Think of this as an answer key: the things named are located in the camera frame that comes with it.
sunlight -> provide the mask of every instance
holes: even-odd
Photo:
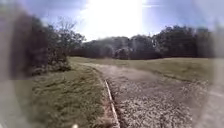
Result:
[[[142,4],[145,0],[89,0],[81,12],[82,33],[88,40],[142,33]]]

dirt path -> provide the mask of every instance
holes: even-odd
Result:
[[[135,69],[85,65],[96,68],[108,81],[122,128],[191,128],[200,114],[205,84]]]

tree line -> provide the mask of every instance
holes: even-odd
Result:
[[[110,37],[82,43],[70,56],[116,59],[158,59],[213,55],[212,32],[207,28],[166,27],[153,36]]]
[[[85,37],[73,31],[74,26],[61,20],[55,28],[35,16],[20,15],[12,37],[12,74],[70,70],[67,56],[134,60],[214,57],[212,32],[207,28],[173,26],[153,36],[109,37],[84,43]]]

gravel path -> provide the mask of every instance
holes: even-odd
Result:
[[[206,84],[188,83],[135,69],[85,64],[108,81],[122,128],[192,128]]]

green grass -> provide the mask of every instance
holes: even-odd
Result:
[[[17,80],[20,105],[35,128],[92,128],[103,115],[102,86],[92,68]]]
[[[213,76],[213,59],[167,58],[157,60],[114,60],[71,57],[70,61],[135,68],[186,81],[211,81]]]

